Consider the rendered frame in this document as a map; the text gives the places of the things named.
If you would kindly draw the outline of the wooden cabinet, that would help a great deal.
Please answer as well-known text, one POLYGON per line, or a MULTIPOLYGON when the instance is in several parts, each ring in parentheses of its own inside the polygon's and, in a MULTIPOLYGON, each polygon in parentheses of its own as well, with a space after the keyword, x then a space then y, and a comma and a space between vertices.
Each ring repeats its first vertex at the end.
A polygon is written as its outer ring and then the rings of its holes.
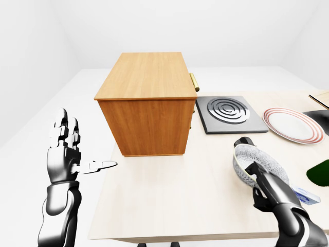
POLYGON ((95 95, 124 156, 182 155, 197 94, 180 52, 124 52, 95 95))

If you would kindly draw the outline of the dark green object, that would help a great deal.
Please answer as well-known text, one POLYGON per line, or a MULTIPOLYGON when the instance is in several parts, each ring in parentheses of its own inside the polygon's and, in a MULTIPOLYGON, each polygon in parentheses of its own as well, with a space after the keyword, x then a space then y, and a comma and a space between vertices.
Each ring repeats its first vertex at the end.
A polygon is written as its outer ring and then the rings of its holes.
POLYGON ((325 160, 320 164, 310 168, 306 175, 314 184, 327 187, 329 186, 329 160, 325 160))

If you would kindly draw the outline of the shiny black object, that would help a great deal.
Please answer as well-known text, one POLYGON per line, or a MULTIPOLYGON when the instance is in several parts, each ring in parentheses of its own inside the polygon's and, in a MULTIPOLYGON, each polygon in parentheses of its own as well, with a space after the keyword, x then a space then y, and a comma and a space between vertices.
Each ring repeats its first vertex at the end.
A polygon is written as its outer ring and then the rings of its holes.
POLYGON ((325 132, 329 132, 329 110, 308 111, 303 114, 316 121, 325 132))

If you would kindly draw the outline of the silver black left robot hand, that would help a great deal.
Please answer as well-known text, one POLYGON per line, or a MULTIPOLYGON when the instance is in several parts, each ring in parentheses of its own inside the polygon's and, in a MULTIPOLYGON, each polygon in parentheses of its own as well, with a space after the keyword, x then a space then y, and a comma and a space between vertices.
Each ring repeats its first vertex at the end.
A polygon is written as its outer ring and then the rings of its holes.
POLYGON ((115 161, 81 162, 79 125, 76 118, 68 118, 60 108, 50 131, 50 147, 47 152, 47 171, 51 183, 74 181, 77 175, 99 172, 117 166, 115 161))

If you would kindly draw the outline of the blue white printed box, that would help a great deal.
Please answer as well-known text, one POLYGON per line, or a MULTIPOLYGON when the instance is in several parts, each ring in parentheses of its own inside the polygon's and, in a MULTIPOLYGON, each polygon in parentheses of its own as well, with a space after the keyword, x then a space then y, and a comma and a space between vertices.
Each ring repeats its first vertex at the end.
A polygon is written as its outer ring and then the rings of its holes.
POLYGON ((314 205, 314 204, 321 202, 321 199, 319 196, 317 196, 309 191, 306 191, 299 186, 291 185, 291 188, 294 191, 294 193, 296 194, 297 198, 301 202, 303 202, 307 205, 314 205))

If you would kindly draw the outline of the flat dark stove plate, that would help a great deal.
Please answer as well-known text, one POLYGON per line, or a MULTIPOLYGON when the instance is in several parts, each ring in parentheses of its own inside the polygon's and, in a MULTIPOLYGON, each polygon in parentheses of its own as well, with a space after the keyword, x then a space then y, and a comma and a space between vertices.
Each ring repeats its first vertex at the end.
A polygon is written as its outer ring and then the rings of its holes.
POLYGON ((243 96, 202 96, 196 99, 196 106, 206 134, 269 131, 243 96))

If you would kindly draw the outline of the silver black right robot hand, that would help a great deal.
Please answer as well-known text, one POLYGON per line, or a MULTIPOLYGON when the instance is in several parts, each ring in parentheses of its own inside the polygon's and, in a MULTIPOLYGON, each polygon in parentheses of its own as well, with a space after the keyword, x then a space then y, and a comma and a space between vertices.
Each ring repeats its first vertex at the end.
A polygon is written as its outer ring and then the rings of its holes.
MULTIPOLYGON (((241 137, 234 143, 234 147, 238 144, 254 145, 249 137, 241 137)), ((255 207, 261 211, 272 211, 272 209, 283 203, 293 204, 301 207, 301 203, 297 198, 290 185, 287 185, 278 176, 267 172, 260 164, 253 162, 245 171, 249 175, 257 176, 257 184, 260 189, 253 188, 255 207)))

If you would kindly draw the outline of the grey white patterned bowl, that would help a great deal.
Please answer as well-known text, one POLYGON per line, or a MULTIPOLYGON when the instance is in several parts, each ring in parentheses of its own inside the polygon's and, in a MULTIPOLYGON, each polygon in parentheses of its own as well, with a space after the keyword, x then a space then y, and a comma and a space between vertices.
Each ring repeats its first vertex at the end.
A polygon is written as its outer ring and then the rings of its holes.
POLYGON ((233 150, 233 168, 240 178, 241 181, 249 185, 250 187, 255 187, 260 189, 257 184, 257 176, 249 175, 245 169, 252 164, 257 162, 260 164, 267 172, 273 173, 278 176, 287 185, 290 185, 288 175, 285 169, 269 154, 262 151, 261 149, 249 145, 249 144, 238 144, 233 150))

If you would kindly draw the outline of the white plate with red rings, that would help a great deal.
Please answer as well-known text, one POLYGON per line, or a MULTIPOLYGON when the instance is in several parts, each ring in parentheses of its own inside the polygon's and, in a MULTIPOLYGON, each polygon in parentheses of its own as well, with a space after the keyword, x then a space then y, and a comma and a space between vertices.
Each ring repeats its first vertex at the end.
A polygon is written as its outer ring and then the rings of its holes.
POLYGON ((262 118, 274 133, 292 142, 315 145, 325 140, 324 129, 315 120, 296 110, 269 108, 264 111, 262 118))

